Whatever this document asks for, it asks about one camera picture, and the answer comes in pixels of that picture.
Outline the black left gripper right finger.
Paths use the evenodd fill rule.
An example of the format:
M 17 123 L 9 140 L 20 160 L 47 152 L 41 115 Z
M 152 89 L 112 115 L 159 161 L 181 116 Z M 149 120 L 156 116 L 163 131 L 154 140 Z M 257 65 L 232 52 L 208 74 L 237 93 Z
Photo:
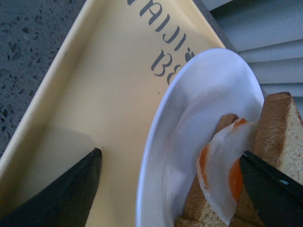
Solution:
M 250 151 L 240 157 L 244 186 L 267 227 L 303 225 L 303 186 Z

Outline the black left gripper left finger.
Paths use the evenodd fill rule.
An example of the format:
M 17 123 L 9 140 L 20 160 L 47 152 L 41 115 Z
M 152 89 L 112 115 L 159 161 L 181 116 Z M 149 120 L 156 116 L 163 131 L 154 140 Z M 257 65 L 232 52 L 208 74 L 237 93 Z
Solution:
M 40 193 L 0 220 L 2 227 L 83 227 L 94 201 L 102 169 L 95 148 Z

